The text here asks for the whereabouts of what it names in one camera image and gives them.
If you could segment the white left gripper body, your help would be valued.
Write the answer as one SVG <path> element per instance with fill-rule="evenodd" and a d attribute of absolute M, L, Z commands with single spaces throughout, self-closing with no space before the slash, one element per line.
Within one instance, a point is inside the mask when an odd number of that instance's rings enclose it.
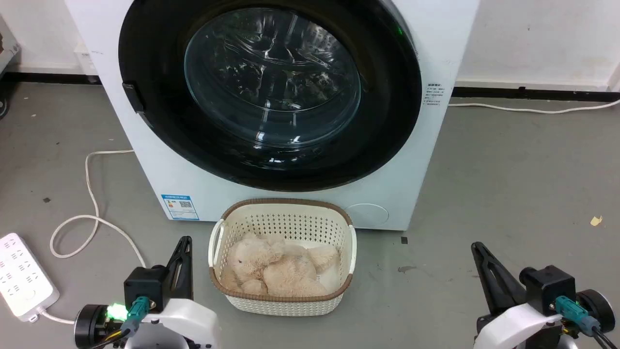
<path fill-rule="evenodd" d="M 148 298 L 88 304 L 75 319 L 77 349 L 222 349 L 217 315 L 193 300 L 171 299 L 159 314 Z"/>

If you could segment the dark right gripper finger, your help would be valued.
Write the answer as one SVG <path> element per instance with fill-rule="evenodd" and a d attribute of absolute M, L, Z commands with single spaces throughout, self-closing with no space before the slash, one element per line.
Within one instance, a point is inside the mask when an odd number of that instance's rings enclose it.
<path fill-rule="evenodd" d="M 526 303 L 525 288 L 482 242 L 472 243 L 471 251 L 490 316 Z"/>

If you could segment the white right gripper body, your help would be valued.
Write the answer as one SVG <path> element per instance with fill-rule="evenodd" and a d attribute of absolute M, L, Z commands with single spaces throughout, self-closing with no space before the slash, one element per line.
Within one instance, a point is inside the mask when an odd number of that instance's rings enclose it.
<path fill-rule="evenodd" d="M 479 318 L 480 331 L 473 349 L 580 349 L 578 338 L 593 338 L 600 349 L 617 349 L 607 337 L 616 317 L 611 304 L 597 291 L 576 294 L 575 301 L 559 297 L 555 315 L 545 316 L 527 303 L 509 308 L 495 318 Z"/>

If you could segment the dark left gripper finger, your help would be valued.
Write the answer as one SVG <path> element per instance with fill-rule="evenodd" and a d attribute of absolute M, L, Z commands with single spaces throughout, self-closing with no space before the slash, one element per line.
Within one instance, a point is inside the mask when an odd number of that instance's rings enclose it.
<path fill-rule="evenodd" d="M 188 236 L 177 243 L 168 261 L 170 298 L 188 300 Z"/>
<path fill-rule="evenodd" d="M 185 239 L 185 256 L 184 256 L 184 290 L 188 300 L 194 298 L 194 282 L 193 282 L 193 250 L 192 238 L 184 236 Z"/>

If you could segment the white front-load washing machine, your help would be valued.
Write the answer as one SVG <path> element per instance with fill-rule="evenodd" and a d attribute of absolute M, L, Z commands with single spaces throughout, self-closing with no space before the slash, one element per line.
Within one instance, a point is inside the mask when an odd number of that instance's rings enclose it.
<path fill-rule="evenodd" d="M 199 221 L 204 222 L 218 221 L 237 202 L 273 197 L 321 201 L 343 210 L 354 204 L 376 204 L 389 212 L 389 220 L 378 229 L 395 231 L 409 228 L 481 4 L 481 0 L 381 0 L 412 42 L 420 66 L 421 108 L 414 130 L 390 161 L 366 177 L 325 190 L 288 192 L 248 187 L 206 172 L 164 143 L 133 111 L 122 88 L 118 40 L 135 0 L 64 1 L 168 219 L 162 194 L 190 196 Z M 422 104 L 430 82 L 446 89 L 440 106 Z"/>

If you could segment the black round washer door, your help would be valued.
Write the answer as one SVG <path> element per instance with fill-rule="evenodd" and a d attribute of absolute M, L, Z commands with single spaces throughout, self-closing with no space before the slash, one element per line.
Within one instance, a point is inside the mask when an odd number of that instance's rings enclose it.
<path fill-rule="evenodd" d="M 421 108 L 414 46 L 381 0 L 135 0 L 118 62 L 164 143 L 262 190 L 376 172 Z"/>

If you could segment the blue energy label sticker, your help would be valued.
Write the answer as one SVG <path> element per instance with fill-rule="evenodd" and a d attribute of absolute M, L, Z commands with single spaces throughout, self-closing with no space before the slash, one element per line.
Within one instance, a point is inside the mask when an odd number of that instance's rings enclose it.
<path fill-rule="evenodd" d="M 161 198 L 166 210 L 168 210 L 170 219 L 178 221 L 200 220 L 190 196 L 162 194 Z"/>

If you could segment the beige plush teddy bear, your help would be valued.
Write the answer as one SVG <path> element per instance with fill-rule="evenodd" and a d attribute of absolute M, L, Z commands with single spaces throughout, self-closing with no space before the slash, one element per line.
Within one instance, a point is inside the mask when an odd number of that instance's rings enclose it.
<path fill-rule="evenodd" d="M 304 248 L 278 236 L 247 233 L 228 252 L 220 283 L 228 291 L 273 297 L 328 294 L 317 276 L 339 259 L 337 248 Z"/>

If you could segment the cream perforated laundry basket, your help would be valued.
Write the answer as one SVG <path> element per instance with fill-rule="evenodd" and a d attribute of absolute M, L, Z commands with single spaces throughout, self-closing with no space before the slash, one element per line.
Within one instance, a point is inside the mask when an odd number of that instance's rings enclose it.
<path fill-rule="evenodd" d="M 247 233 L 282 238 L 287 246 L 335 248 L 334 264 L 317 276 L 327 294 L 299 297 L 252 295 L 226 288 L 224 269 L 229 265 L 231 250 Z M 357 245 L 350 217 L 334 204 L 275 198 L 245 200 L 229 207 L 211 231 L 210 278 L 228 301 L 241 311 L 281 317 L 326 315 L 339 305 L 351 283 Z"/>

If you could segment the round white filter cover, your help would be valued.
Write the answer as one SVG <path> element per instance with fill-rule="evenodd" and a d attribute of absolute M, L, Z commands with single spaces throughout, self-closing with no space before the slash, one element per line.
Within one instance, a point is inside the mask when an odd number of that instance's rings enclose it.
<path fill-rule="evenodd" d="M 356 228 L 378 228 L 389 220 L 389 212 L 376 204 L 354 204 L 344 210 Z"/>

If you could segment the white power strip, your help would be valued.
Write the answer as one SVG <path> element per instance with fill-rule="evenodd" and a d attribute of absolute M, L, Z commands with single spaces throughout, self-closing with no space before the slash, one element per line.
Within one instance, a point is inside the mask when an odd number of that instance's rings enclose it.
<path fill-rule="evenodd" d="M 16 233 L 0 238 L 0 295 L 22 322 L 35 322 L 40 310 L 53 305 L 60 293 Z"/>

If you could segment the small text warning sticker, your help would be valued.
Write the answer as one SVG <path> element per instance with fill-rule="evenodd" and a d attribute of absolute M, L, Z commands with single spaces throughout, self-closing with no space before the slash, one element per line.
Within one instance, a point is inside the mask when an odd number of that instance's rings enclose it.
<path fill-rule="evenodd" d="M 425 88 L 422 104 L 425 106 L 440 106 L 445 97 L 446 89 L 441 83 L 430 82 Z"/>

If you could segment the grey furniture edge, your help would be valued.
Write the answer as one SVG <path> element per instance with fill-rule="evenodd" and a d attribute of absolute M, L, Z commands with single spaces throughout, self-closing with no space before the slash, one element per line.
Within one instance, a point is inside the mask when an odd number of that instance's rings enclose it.
<path fill-rule="evenodd" d="M 20 47 L 13 31 L 9 29 L 6 20 L 0 15 L 0 78 L 19 52 Z"/>

